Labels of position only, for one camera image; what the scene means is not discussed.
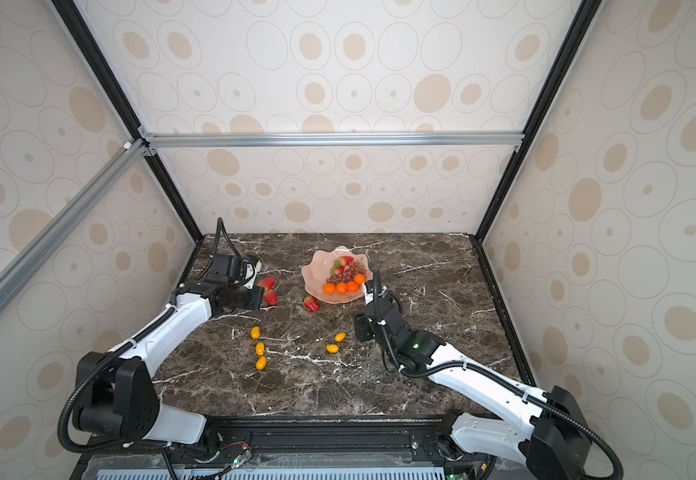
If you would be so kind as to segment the red grape bunch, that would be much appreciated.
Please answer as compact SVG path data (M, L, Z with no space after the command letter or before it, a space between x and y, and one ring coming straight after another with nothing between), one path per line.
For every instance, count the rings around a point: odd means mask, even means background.
M354 261L352 264L345 267L341 275L332 275L331 270L326 282L332 283L334 285L337 285L339 283L349 283L354 280L354 277L357 274L363 274L364 276L366 276L368 272L367 265L358 261Z

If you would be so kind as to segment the pink wavy fruit bowl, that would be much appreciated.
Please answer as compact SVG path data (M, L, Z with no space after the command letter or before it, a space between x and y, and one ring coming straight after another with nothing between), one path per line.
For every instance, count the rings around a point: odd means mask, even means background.
M301 269L306 292L327 304L345 304L364 296L364 284L373 278L369 257L345 246L317 250Z

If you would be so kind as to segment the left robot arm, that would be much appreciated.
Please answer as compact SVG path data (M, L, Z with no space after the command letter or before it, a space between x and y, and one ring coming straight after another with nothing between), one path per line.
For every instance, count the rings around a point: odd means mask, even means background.
M77 365L76 384L57 424L60 446L71 453L138 442L185 446L201 460L221 449L222 436L206 416L163 403L153 377L196 329L239 310L260 308L264 288L256 255L214 251L195 280L180 283L145 327L106 352L90 352ZM97 446L72 439L76 429L100 437Z

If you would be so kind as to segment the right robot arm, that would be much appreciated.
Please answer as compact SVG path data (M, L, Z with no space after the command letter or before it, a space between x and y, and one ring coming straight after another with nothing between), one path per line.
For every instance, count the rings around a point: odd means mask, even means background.
M376 341L394 369L408 379L428 379L450 388L493 413L485 419L450 412L442 423L445 457L486 454L524 465L537 479L588 479L585 469L597 446L621 479L624 465L615 450L588 424L566 389L545 391L512 380L460 352L402 317L397 296L375 274L361 285L363 313L355 318L357 338Z

